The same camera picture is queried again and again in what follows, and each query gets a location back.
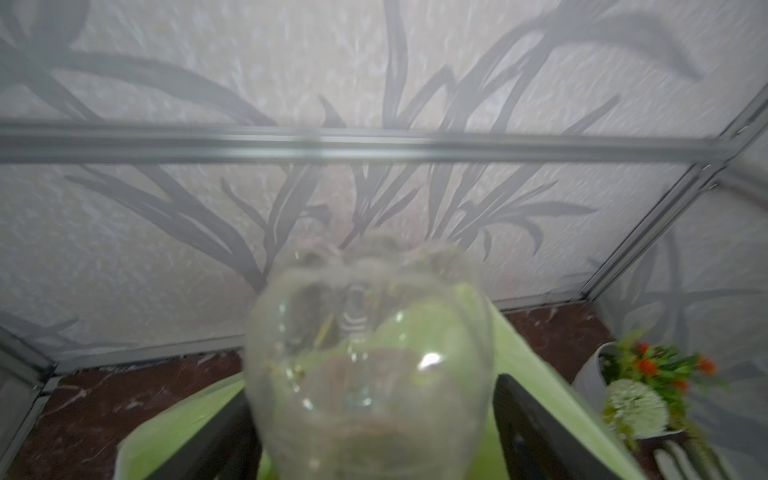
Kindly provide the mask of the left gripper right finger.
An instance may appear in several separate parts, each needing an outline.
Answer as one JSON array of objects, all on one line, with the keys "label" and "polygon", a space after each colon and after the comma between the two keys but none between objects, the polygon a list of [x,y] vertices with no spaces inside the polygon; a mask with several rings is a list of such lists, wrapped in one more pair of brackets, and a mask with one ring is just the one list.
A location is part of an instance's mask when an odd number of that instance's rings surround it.
[{"label": "left gripper right finger", "polygon": [[497,377],[492,405],[509,479],[618,477],[511,375]]}]

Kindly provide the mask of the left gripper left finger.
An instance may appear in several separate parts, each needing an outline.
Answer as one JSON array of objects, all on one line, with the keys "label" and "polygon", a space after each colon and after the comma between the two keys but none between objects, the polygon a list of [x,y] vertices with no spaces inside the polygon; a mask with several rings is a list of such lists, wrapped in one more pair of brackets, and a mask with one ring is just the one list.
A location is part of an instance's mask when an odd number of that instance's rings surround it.
[{"label": "left gripper left finger", "polygon": [[256,479],[262,453],[241,390],[148,479]]}]

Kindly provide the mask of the blue label water bottle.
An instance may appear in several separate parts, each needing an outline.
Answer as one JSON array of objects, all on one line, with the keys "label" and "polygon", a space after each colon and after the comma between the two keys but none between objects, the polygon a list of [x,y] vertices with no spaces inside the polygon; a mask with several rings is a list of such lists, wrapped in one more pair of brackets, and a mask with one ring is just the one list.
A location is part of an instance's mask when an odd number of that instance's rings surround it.
[{"label": "blue label water bottle", "polygon": [[316,240],[246,323],[247,400],[273,479],[464,479],[494,383],[477,267],[442,241]]}]

